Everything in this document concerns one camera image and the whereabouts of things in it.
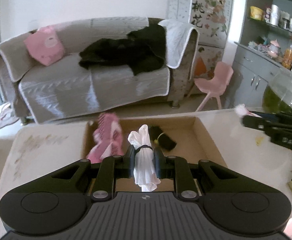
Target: refrigerator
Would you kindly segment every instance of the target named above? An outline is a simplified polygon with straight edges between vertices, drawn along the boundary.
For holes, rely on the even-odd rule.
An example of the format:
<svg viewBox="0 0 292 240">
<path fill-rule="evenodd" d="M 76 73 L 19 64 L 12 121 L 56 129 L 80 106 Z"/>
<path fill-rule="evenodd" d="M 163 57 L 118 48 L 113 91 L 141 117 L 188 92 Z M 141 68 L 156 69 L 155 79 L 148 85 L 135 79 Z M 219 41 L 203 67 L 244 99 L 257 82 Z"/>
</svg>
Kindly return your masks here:
<svg viewBox="0 0 292 240">
<path fill-rule="evenodd" d="M 199 29 L 195 76 L 212 78 L 227 42 L 233 0 L 169 0 L 168 19 L 194 24 Z"/>
</svg>

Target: rolled black sock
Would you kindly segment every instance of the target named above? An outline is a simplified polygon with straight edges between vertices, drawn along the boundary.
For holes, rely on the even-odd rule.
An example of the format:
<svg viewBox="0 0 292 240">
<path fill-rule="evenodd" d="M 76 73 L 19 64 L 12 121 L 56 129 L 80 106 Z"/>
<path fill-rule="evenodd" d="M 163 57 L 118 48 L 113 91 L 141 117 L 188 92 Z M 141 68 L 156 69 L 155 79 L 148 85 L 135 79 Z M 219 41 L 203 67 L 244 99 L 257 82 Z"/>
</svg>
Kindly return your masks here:
<svg viewBox="0 0 292 240">
<path fill-rule="evenodd" d="M 148 128 L 150 139 L 157 143 L 165 150 L 171 151 L 175 148 L 176 142 L 169 138 L 159 126 L 151 126 Z"/>
</svg>

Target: cabinet drawer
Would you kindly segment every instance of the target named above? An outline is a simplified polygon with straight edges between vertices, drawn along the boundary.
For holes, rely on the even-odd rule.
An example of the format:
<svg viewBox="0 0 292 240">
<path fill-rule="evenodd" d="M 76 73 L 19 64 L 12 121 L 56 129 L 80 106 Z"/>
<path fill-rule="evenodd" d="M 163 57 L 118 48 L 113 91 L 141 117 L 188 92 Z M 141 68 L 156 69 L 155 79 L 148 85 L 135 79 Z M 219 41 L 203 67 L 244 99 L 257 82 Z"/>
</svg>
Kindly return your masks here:
<svg viewBox="0 0 292 240">
<path fill-rule="evenodd" d="M 259 75 L 267 82 L 280 70 L 278 66 L 240 46 L 237 47 L 235 61 L 254 72 L 254 74 Z"/>
</svg>

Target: glass jar with orange contents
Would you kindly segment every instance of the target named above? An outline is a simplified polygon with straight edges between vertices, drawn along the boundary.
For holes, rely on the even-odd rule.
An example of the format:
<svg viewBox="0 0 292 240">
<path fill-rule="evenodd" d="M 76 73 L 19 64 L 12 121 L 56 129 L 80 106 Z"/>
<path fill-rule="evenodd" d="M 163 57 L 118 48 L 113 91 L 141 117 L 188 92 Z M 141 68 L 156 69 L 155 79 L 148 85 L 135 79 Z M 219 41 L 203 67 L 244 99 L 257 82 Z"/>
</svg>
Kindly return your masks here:
<svg viewBox="0 0 292 240">
<path fill-rule="evenodd" d="M 289 42 L 288 48 L 285 50 L 282 65 L 289 70 L 292 68 L 292 38 Z"/>
</svg>

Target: yellow container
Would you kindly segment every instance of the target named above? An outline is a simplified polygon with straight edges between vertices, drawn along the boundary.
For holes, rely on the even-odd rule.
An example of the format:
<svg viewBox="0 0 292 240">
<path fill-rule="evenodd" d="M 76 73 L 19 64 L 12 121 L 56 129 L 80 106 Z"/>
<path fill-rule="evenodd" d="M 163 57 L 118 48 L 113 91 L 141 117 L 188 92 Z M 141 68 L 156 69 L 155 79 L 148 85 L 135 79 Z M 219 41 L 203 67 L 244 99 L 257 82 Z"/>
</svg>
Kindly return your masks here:
<svg viewBox="0 0 292 240">
<path fill-rule="evenodd" d="M 255 6 L 250 7 L 250 17 L 255 20 L 262 20 L 263 10 Z"/>
</svg>

